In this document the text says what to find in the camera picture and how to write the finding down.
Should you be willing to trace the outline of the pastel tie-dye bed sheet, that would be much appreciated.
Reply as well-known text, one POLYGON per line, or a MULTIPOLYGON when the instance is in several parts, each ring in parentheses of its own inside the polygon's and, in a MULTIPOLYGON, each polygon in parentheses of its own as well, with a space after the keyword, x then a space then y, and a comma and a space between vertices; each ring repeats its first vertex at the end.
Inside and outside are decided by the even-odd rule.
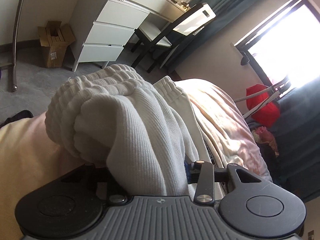
POLYGON ((185 157, 271 180, 241 112, 208 81, 120 81, 70 112, 74 99, 62 90, 47 113, 1 128, 1 239, 21 238, 14 209, 24 195, 85 162, 108 167, 132 194, 193 196, 185 157))

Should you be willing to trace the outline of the teal curtain right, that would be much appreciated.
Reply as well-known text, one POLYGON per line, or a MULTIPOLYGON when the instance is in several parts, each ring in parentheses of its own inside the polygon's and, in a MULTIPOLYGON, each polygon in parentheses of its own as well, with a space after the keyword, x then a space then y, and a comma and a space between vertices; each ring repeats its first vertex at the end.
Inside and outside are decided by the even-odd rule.
POLYGON ((274 183, 306 203, 319 197, 319 79, 291 90, 279 105, 271 127, 279 156, 269 170, 274 183))

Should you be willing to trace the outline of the black white chair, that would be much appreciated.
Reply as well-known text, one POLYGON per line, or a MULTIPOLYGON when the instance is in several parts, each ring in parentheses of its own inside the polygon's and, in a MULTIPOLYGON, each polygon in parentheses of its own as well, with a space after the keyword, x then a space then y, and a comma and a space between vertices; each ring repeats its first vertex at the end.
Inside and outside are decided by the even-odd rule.
POLYGON ((215 12, 207 3, 198 3, 163 30, 158 29, 151 22, 144 21, 135 30, 138 41, 131 51, 135 52, 141 44, 144 45, 144 50, 137 56, 131 67, 136 68, 146 55, 157 50, 162 52, 154 59, 147 72, 150 73, 158 65, 165 65, 172 53, 186 38, 201 31, 215 17, 215 12))

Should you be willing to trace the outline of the chrome metal pole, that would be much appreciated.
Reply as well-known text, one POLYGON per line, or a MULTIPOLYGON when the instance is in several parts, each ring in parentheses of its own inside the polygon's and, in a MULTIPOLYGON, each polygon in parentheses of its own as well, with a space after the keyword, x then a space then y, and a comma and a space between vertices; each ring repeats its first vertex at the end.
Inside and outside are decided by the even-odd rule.
POLYGON ((14 29, 13 29, 13 36, 12 36, 12 92, 16 92, 17 87, 17 68, 16 68, 16 62, 17 62, 17 39, 18 39, 18 30, 19 30, 19 24, 20 24, 20 17, 22 13, 24 0, 18 0, 17 10, 16 10, 16 16, 15 16, 15 23, 14 23, 14 29))

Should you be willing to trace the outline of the pile of clothes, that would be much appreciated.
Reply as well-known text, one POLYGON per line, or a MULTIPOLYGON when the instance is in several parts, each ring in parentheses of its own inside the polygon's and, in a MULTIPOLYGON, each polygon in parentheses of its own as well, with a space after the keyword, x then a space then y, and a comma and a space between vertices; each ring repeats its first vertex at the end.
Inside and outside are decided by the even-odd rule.
POLYGON ((276 139, 274 135, 267 129, 267 127, 256 122, 250 122, 248 126, 255 142, 259 144, 267 144, 274 152, 276 158, 279 157, 276 139))

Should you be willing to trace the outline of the white dressing table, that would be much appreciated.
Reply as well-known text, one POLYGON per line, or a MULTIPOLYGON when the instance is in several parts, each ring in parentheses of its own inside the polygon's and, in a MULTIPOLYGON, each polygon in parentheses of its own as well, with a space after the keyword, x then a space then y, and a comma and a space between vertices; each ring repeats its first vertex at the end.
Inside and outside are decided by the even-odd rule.
POLYGON ((149 14, 174 22, 184 13, 172 0, 78 0, 69 21, 76 39, 72 71, 80 63, 116 61, 149 14))

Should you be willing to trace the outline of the cream white sweatpants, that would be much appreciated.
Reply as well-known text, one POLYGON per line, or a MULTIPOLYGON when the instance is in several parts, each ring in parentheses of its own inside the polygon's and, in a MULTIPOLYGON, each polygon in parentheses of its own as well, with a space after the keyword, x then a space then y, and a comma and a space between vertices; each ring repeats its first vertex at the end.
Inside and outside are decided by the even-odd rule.
POLYGON ((68 80, 46 113, 48 137, 107 166, 130 194, 193 196, 184 161, 209 161, 190 100, 169 77, 151 84, 114 64, 68 80))

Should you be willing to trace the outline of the cardboard box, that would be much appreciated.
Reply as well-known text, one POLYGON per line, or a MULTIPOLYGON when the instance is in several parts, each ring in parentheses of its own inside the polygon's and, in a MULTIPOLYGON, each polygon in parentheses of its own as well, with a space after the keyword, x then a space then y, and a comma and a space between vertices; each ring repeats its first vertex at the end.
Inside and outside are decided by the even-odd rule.
POLYGON ((69 24, 61 25, 61 23, 61 21, 48 21, 45 27, 37 28, 45 68, 62 67, 68 46, 75 42, 69 24))

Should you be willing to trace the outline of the black framed window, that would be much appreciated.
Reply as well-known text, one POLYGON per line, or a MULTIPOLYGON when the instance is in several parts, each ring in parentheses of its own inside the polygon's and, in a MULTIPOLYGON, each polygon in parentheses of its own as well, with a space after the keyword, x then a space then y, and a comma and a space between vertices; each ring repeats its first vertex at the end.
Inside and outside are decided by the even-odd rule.
POLYGON ((319 10, 309 0, 291 0, 236 44, 266 86, 286 80, 290 89, 319 78, 319 10))

